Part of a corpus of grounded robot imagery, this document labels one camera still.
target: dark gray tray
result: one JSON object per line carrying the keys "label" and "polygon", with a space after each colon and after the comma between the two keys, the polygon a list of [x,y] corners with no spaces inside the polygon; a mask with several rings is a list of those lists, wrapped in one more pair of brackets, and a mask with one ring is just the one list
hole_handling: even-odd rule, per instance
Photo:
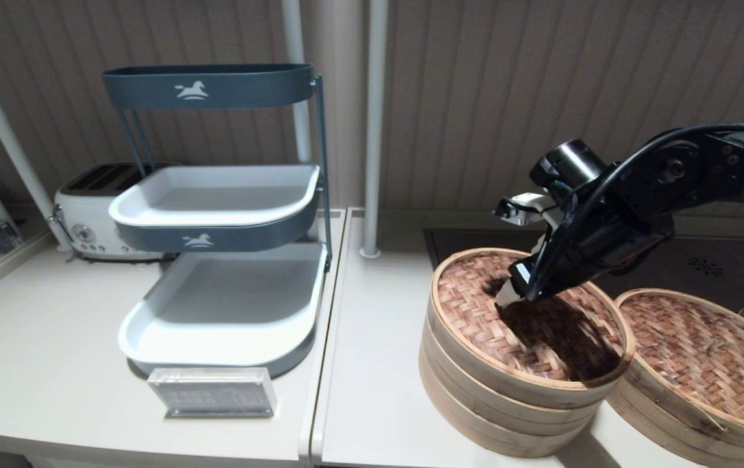
{"label": "dark gray tray", "polygon": [[310,63],[128,66],[103,72],[117,109],[255,109],[306,101]]}

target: white tray lip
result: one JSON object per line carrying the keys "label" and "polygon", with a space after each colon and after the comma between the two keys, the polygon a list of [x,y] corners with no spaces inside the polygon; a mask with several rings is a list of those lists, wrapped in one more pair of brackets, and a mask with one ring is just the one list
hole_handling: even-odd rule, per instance
{"label": "white tray lip", "polygon": [[[294,245],[308,245],[308,244],[286,244],[285,246],[294,246]],[[206,252],[204,255],[212,255],[212,252]],[[323,293],[323,281],[325,280],[325,261],[327,257],[327,251],[325,244],[321,244],[321,252],[319,252],[319,260],[317,264],[317,270],[319,274],[315,277],[315,281],[313,282],[313,289],[312,289],[312,296],[309,299],[309,305],[308,310],[306,311],[307,315],[313,314],[313,321],[312,321],[312,329],[314,329],[317,326],[317,318],[319,316],[319,301],[321,300],[321,296]],[[139,352],[134,346],[131,346],[128,343],[127,335],[128,335],[128,329],[129,325],[132,321],[132,319],[135,317],[135,315],[140,311],[140,309],[143,307],[144,302],[149,299],[153,294],[155,294],[155,290],[158,287],[159,284],[161,284],[162,281],[167,276],[167,273],[169,273],[173,268],[176,267],[176,264],[178,263],[178,260],[176,260],[175,263],[170,265],[170,268],[167,269],[166,272],[164,272],[163,275],[161,275],[161,278],[158,279],[158,281],[155,282],[155,285],[149,290],[149,292],[144,295],[143,299],[139,300],[137,304],[135,304],[134,307],[132,307],[132,310],[124,317],[123,322],[120,323],[120,329],[118,330],[118,346],[120,347],[120,350],[123,352],[123,354],[127,357],[132,359],[132,361],[138,361],[143,362],[145,364],[149,365],[162,365],[162,367],[172,367],[173,365],[235,365],[236,367],[262,367],[262,365],[268,364],[268,362],[251,362],[251,363],[236,363],[232,364],[230,362],[221,362],[221,361],[213,361],[213,359],[209,359],[208,361],[203,362],[166,362],[166,361],[159,361],[155,358],[149,358],[149,356],[143,356],[143,353]],[[306,337],[303,337],[302,340],[300,340],[299,343],[295,343],[294,346],[289,347],[289,352],[292,352],[292,350],[296,349],[298,346],[300,346],[300,343],[303,343],[303,341],[306,340]]]}
{"label": "white tray lip", "polygon": [[[220,170],[220,169],[229,169],[229,170],[248,170],[248,169],[254,169],[254,168],[310,168],[312,169],[312,172],[309,176],[309,183],[306,187],[306,193],[304,193],[303,198],[299,199],[298,201],[287,205],[285,210],[280,211],[276,214],[276,216],[272,216],[268,219],[260,220],[256,224],[248,224],[248,223],[237,223],[237,222],[230,222],[225,220],[226,216],[220,215],[221,220],[217,222],[202,222],[200,224],[196,224],[194,222],[190,222],[187,219],[185,219],[184,222],[167,222],[166,224],[159,224],[159,223],[149,223],[149,222],[138,222],[133,217],[130,216],[124,216],[123,213],[120,212],[119,206],[128,198],[133,198],[134,196],[137,196],[137,194],[141,191],[141,187],[145,183],[149,183],[149,181],[153,180],[155,177],[163,177],[164,173],[172,172],[173,170],[176,171],[197,171],[197,170]],[[321,168],[316,164],[280,164],[280,165],[256,165],[256,166],[170,166],[170,168],[162,168],[158,169],[154,174],[149,175],[149,177],[145,178],[144,180],[140,181],[140,183],[134,184],[134,186],[129,187],[126,189],[121,195],[118,195],[113,202],[109,205],[109,216],[113,219],[114,222],[126,226],[136,226],[137,228],[167,228],[168,226],[178,226],[179,228],[201,228],[202,226],[255,226],[259,224],[266,224],[269,222],[276,222],[280,221],[282,219],[285,219],[289,216],[293,216],[297,213],[299,213],[303,208],[305,208],[310,202],[312,202],[313,195],[315,195],[315,191],[317,190],[317,181],[319,179],[319,171],[321,171]]]}

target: white tray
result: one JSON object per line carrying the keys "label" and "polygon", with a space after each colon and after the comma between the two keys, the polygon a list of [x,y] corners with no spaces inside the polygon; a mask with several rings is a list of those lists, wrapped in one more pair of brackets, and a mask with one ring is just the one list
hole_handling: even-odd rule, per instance
{"label": "white tray", "polygon": [[325,247],[185,253],[120,325],[120,349],[156,367],[291,370],[309,352],[323,288]]}
{"label": "white tray", "polygon": [[253,226],[289,217],[312,201],[319,166],[164,168],[109,207],[127,226]]}

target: white toaster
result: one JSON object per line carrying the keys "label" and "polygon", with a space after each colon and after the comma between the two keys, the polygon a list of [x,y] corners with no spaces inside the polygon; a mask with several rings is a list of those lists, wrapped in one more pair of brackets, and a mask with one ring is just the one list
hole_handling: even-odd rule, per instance
{"label": "white toaster", "polygon": [[143,261],[164,257],[161,252],[139,251],[126,245],[109,216],[109,204],[140,179],[135,163],[110,162],[60,187],[54,195],[54,215],[72,240],[75,251],[96,260]]}

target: robotic arm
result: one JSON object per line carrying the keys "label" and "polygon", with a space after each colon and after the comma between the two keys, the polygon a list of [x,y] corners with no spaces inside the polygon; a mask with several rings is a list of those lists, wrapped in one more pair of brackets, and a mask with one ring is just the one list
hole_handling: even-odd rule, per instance
{"label": "robotic arm", "polygon": [[547,195],[503,198],[494,214],[548,228],[531,257],[509,267],[497,302],[541,300],[606,272],[625,274],[672,238],[672,214],[744,202],[744,123],[666,131],[609,166],[581,140],[557,146],[529,176]]}

